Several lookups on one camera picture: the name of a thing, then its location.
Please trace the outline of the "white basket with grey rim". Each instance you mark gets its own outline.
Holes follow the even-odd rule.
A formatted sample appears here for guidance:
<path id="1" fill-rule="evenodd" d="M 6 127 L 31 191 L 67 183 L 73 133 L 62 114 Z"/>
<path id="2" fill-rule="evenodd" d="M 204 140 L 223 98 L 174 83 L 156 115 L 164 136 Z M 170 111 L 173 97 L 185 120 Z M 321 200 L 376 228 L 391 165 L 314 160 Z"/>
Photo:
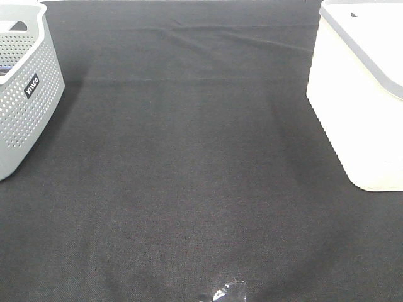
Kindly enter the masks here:
<path id="1" fill-rule="evenodd" d="M 307 97 L 347 177 L 402 189 L 402 2 L 323 1 Z"/>

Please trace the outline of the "black table cloth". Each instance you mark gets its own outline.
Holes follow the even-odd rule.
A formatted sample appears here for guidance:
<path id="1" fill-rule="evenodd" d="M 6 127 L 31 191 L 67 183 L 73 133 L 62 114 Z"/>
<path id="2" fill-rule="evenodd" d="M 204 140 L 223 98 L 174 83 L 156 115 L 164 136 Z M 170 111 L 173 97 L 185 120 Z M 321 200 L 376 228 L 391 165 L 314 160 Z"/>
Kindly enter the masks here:
<path id="1" fill-rule="evenodd" d="M 1 183 L 2 301 L 401 301 L 402 193 L 306 97 L 319 1 L 55 1 L 65 90 Z"/>

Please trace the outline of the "grey perforated basket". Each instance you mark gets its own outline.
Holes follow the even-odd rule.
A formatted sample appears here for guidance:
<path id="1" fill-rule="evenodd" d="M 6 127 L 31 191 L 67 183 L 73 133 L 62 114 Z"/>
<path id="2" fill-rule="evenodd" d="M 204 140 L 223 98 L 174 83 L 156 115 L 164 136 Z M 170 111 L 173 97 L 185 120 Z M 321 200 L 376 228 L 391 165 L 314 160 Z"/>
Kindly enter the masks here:
<path id="1" fill-rule="evenodd" d="M 45 13 L 38 1 L 1 1 L 1 179 L 21 164 L 52 117 L 65 89 Z"/>

